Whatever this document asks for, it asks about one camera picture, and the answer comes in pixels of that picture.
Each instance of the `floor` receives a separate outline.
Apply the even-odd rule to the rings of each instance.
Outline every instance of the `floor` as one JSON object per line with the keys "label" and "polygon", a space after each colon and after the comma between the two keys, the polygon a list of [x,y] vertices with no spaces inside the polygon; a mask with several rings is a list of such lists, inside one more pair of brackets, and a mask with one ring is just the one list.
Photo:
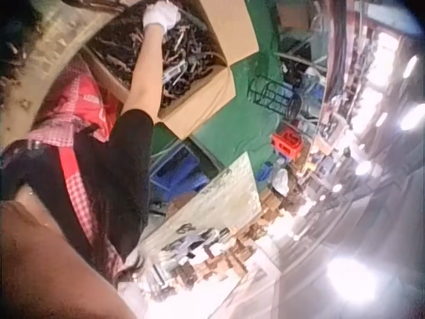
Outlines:
{"label": "floor", "polygon": [[[268,8],[270,2],[273,1],[246,0],[260,52],[232,66],[236,98],[191,136],[224,166],[248,151],[252,168],[257,171],[272,156],[270,134],[276,129],[279,117],[247,98],[248,83],[254,74],[282,79],[278,60],[273,56],[277,37]],[[156,127],[153,153],[160,152],[175,139],[165,126]]]}

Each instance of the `black sleeve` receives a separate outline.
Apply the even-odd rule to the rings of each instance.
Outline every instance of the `black sleeve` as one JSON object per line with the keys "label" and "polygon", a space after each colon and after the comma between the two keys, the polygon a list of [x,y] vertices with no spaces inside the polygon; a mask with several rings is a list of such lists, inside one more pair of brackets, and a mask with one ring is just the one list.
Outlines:
{"label": "black sleeve", "polygon": [[95,213],[126,258],[147,224],[153,121],[141,110],[120,116],[110,140],[76,134],[74,150]]}

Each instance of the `ceiling light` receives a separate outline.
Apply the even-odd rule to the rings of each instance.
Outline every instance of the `ceiling light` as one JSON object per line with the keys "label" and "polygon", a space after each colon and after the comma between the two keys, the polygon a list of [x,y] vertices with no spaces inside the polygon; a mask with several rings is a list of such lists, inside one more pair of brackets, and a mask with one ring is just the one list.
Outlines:
{"label": "ceiling light", "polygon": [[381,126],[385,122],[387,116],[388,116],[388,113],[386,112],[382,113],[379,119],[377,120],[377,123],[375,124],[375,126],[377,128]]}
{"label": "ceiling light", "polygon": [[401,129],[408,131],[416,127],[421,119],[425,116],[425,104],[419,104],[413,108],[401,121]]}
{"label": "ceiling light", "polygon": [[356,175],[362,176],[370,172],[371,168],[372,168],[372,163],[370,161],[364,161],[357,166]]}
{"label": "ceiling light", "polygon": [[375,298],[376,278],[356,260],[333,259],[327,266],[327,276],[340,296],[349,302],[361,304]]}
{"label": "ceiling light", "polygon": [[409,60],[406,66],[406,69],[404,70],[403,78],[408,78],[412,74],[413,68],[417,62],[418,62],[418,57],[416,55],[412,56],[412,58]]}
{"label": "ceiling light", "polygon": [[378,42],[380,47],[386,47],[392,51],[397,50],[399,44],[396,38],[384,32],[379,33]]}
{"label": "ceiling light", "polygon": [[337,184],[334,187],[332,187],[332,192],[334,193],[338,193],[339,191],[341,191],[343,188],[343,186],[341,184]]}

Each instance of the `red plaid shirt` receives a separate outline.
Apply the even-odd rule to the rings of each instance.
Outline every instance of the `red plaid shirt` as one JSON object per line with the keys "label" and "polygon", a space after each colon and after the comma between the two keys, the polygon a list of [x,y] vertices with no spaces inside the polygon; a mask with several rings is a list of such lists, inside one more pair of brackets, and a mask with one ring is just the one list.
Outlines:
{"label": "red plaid shirt", "polygon": [[[55,99],[56,106],[43,114],[41,125],[27,138],[58,148],[69,198],[89,243],[93,245],[98,226],[78,169],[73,149],[74,134],[97,124],[99,128],[93,136],[101,142],[108,141],[116,120],[116,105],[104,106],[98,85],[80,56],[76,56],[62,72],[57,84],[62,85],[63,91]],[[108,239],[105,245],[108,252],[106,269],[110,278],[114,278],[122,268],[123,260]]]}

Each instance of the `scrap metal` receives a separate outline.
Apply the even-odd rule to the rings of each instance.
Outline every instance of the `scrap metal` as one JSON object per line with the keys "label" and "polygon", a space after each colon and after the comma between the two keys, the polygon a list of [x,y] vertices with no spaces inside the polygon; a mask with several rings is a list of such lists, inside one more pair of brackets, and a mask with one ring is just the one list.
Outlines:
{"label": "scrap metal", "polygon": [[[194,81],[208,76],[213,65],[225,62],[215,50],[207,25],[188,12],[188,8],[176,5],[182,12],[181,20],[163,38],[163,108],[186,94]],[[124,11],[88,43],[127,88],[143,43],[140,17],[146,6],[145,2],[138,3]]]}

